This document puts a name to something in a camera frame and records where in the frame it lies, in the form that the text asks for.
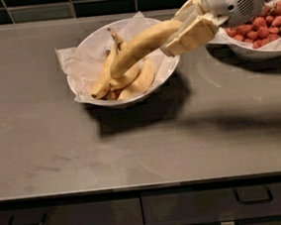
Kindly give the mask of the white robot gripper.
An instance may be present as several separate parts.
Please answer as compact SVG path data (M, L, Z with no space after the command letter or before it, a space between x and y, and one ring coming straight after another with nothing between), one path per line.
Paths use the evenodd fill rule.
M182 23L160 48L179 56L211 41L220 26L236 27L259 15L265 0L187 0L173 17Z

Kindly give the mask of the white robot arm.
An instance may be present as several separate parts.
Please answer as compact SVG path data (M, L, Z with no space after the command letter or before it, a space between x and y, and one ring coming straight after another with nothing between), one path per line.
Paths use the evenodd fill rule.
M208 43L220 27L236 27L259 15L269 0L188 0L173 17L182 25L161 50L179 56Z

